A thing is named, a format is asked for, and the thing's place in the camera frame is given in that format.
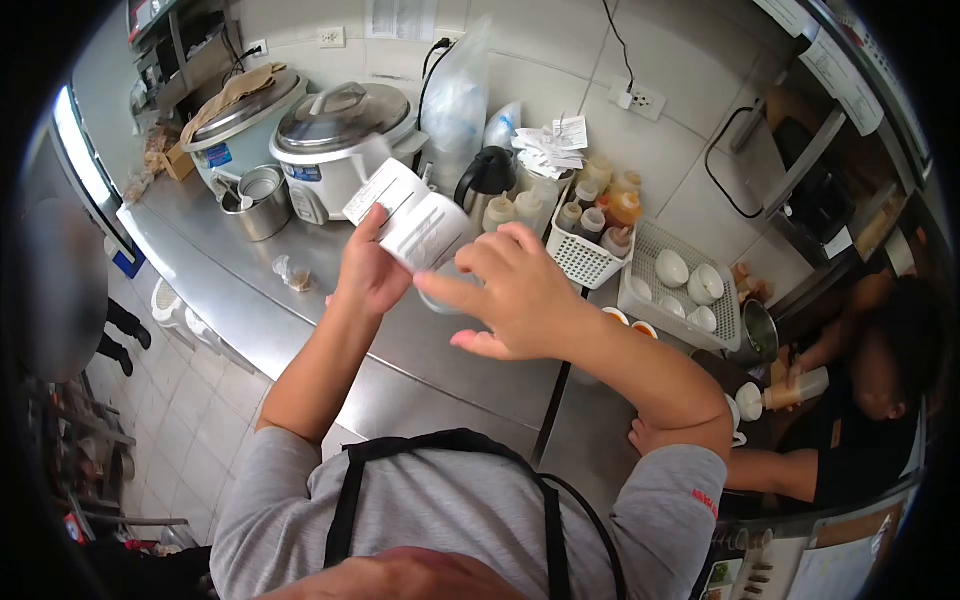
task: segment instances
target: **electrical outlet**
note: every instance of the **electrical outlet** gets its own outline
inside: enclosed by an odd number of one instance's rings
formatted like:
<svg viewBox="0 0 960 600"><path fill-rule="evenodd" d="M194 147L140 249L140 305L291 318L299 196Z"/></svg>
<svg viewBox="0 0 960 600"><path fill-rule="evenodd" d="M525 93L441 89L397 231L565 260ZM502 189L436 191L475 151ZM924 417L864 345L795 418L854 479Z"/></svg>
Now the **electrical outlet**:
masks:
<svg viewBox="0 0 960 600"><path fill-rule="evenodd" d="M614 104L617 104L617 99L627 90L627 85L629 84L630 80L626 78L615 78L610 88L610 96L608 99ZM660 119L660 113L663 111L663 106L666 105L666 98L664 98L662 94L643 87L642 85L637 85L636 82L634 82L634 87L630 95L632 96L630 112L635 112L651 121Z"/></svg>
<svg viewBox="0 0 960 600"><path fill-rule="evenodd" d="M251 54L251 56L254 57L255 59L260 57L265 57L270 54L270 48L267 48L266 39L258 39L257 41L252 41L249 44L247 44L247 52L250 52L250 50L252 50L253 48L256 48L257 46L260 46L261 48L260 52L257 52L256 54Z"/></svg>
<svg viewBox="0 0 960 600"><path fill-rule="evenodd" d="M321 48L346 48L347 32L343 27L322 27L317 30L317 45Z"/></svg>
<svg viewBox="0 0 960 600"><path fill-rule="evenodd" d="M448 38L453 43L460 41L460 38L465 36L467 32L460 32L455 29L435 29L433 30L433 43L437 43L443 38Z"/></svg>

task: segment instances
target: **dark hair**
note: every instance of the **dark hair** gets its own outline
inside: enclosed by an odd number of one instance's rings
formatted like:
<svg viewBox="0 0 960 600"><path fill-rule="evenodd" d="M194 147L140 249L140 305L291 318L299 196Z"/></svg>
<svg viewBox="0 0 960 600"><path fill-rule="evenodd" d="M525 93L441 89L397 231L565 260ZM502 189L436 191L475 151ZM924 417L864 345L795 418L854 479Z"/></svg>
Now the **dark hair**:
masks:
<svg viewBox="0 0 960 600"><path fill-rule="evenodd" d="M929 282L902 277L886 301L863 315L858 339L877 332L897 365L897 381L907 409L933 387L943 359L945 323Z"/></svg>

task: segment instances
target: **white rice cooker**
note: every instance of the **white rice cooker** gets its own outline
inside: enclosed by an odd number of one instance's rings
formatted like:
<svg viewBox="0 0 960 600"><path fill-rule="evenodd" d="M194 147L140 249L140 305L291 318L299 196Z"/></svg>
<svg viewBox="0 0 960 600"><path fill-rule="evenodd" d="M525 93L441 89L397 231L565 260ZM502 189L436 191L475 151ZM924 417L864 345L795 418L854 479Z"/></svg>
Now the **white rice cooker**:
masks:
<svg viewBox="0 0 960 600"><path fill-rule="evenodd" d="M183 150L193 158L207 187L215 168L243 177L255 167L276 164L270 137L290 106L306 94L306 84L294 69L281 69L274 73L273 85L241 98L194 133Z"/></svg>
<svg viewBox="0 0 960 600"><path fill-rule="evenodd" d="M387 158L411 166L429 139L416 125L417 112L389 85L349 82L307 96L270 139L297 216L314 225L345 221L344 207Z"/></svg>

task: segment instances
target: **brown cloth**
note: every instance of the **brown cloth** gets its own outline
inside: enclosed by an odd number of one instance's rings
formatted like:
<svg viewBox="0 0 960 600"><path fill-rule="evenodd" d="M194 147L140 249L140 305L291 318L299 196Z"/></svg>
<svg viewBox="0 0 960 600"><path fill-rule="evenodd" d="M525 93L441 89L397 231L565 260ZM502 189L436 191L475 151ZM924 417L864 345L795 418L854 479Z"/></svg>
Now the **brown cloth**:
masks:
<svg viewBox="0 0 960 600"><path fill-rule="evenodd" d="M287 68L287 65L282 62L271 62L255 68L249 73L230 79L224 85L223 91L207 100L197 116L190 119L190 122L186 124L183 133L180 135L180 143L189 144L193 139L193 134L212 121L218 114L240 102L242 98L273 85L275 81L274 73L285 68Z"/></svg>

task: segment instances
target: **paper receipt pile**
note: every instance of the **paper receipt pile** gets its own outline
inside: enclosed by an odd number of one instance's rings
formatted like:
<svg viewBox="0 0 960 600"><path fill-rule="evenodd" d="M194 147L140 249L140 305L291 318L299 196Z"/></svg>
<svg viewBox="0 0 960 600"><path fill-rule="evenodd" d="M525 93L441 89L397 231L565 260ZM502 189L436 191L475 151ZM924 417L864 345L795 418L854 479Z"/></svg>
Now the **paper receipt pile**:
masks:
<svg viewBox="0 0 960 600"><path fill-rule="evenodd" d="M387 209L377 241L407 271L436 271L473 241L470 219L446 196L431 192L417 174L388 159L344 208L359 225L374 203Z"/></svg>

